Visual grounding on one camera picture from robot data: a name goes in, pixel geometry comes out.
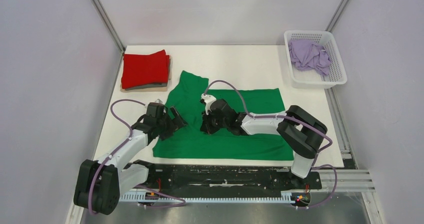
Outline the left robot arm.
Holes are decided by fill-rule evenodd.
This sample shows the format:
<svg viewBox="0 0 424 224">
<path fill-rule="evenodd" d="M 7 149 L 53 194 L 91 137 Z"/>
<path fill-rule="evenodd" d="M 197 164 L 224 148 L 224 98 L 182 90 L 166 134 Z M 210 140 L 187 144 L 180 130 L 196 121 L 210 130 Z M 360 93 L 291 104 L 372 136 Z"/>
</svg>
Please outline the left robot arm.
<svg viewBox="0 0 424 224">
<path fill-rule="evenodd" d="M 168 139 L 188 125 L 174 106 L 158 102 L 148 103 L 146 113 L 132 125 L 121 118 L 118 121 L 128 128 L 127 137 L 100 158 L 86 159 L 79 167 L 73 203 L 91 214 L 111 214 L 127 191 L 139 184 L 154 186 L 157 174 L 130 160 L 153 140 Z"/>
</svg>

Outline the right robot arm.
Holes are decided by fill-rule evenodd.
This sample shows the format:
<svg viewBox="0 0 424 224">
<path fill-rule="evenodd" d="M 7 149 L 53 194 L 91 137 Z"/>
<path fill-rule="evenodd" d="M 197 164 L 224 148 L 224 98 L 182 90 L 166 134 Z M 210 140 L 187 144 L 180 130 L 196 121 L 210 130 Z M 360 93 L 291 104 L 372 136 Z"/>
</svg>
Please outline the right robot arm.
<svg viewBox="0 0 424 224">
<path fill-rule="evenodd" d="M 224 99 L 202 94 L 204 104 L 200 130 L 214 134 L 226 129 L 236 136 L 270 134 L 281 136 L 294 152 L 289 182 L 301 188 L 309 181 L 309 172 L 319 154 L 319 148 L 326 139 L 327 127 L 297 105 L 274 114 L 237 112 Z"/>
</svg>

